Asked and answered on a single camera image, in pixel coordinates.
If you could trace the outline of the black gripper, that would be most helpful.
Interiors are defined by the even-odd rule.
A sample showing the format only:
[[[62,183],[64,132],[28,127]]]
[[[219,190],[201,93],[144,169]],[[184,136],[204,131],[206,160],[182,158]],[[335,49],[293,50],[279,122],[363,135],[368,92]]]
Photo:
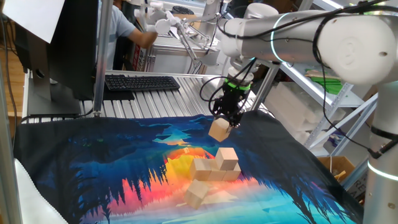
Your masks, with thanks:
[[[211,110],[214,119],[218,119],[223,114],[229,118],[229,125],[237,128],[244,114],[244,110],[242,106],[239,106],[239,103],[246,100],[248,95],[249,90],[223,88],[223,96],[216,99]]]

